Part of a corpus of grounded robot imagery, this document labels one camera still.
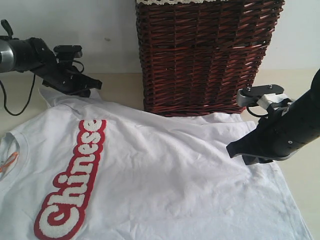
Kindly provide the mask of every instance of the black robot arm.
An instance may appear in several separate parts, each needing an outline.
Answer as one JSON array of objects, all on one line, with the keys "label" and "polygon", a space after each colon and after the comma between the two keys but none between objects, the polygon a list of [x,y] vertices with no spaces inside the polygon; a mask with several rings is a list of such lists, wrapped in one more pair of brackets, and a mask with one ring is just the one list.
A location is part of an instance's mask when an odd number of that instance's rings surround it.
[{"label": "black robot arm", "polygon": [[102,83],[82,74],[73,63],[82,56],[79,45],[60,45],[54,53],[41,38],[13,38],[6,20],[1,21],[8,36],[0,36],[0,73],[31,71],[43,79],[43,85],[67,95],[89,97],[90,89],[101,89]]},{"label": "black robot arm", "polygon": [[294,102],[283,88],[268,85],[241,89],[237,103],[268,111],[254,131],[227,146],[230,157],[242,155],[246,165],[286,160],[320,137],[320,70],[311,89]]}]

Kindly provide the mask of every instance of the red and white lettering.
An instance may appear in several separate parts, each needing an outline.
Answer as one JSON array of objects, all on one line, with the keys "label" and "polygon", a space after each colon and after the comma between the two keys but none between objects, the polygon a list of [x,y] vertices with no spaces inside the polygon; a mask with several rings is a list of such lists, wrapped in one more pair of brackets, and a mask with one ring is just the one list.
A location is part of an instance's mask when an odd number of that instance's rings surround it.
[{"label": "red and white lettering", "polygon": [[59,188],[43,201],[34,223],[34,234],[41,240],[69,240],[80,229],[98,171],[105,141],[106,120],[82,120],[74,156],[65,172],[53,179]]}]

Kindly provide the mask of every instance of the white wall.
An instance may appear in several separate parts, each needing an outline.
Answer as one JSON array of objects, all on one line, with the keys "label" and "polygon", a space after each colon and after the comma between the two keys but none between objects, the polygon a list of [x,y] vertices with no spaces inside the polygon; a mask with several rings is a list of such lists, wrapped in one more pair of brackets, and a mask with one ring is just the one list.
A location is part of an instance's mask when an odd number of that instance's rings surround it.
[{"label": "white wall", "polygon": [[[141,71],[134,0],[0,1],[0,18],[16,37],[40,37],[51,48],[82,45],[87,73]],[[319,67],[319,16],[320,0],[287,0],[261,67]]]}]

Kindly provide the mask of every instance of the wicker basket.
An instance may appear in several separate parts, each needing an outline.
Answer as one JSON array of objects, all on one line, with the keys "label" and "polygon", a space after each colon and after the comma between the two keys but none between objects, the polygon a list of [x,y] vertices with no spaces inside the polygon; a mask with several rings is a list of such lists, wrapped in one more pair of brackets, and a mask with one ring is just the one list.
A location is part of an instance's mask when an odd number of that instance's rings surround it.
[{"label": "wicker basket", "polygon": [[284,0],[136,0],[144,109],[240,113]]}]

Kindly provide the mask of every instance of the white t-shirt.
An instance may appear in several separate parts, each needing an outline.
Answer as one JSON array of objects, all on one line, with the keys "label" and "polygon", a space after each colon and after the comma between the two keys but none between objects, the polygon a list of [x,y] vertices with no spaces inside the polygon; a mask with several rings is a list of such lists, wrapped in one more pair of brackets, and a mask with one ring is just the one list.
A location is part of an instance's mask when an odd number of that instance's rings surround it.
[{"label": "white t-shirt", "polygon": [[276,163],[230,159],[253,122],[42,94],[51,108],[0,144],[1,161],[18,153],[0,178],[0,239],[312,239]]}]

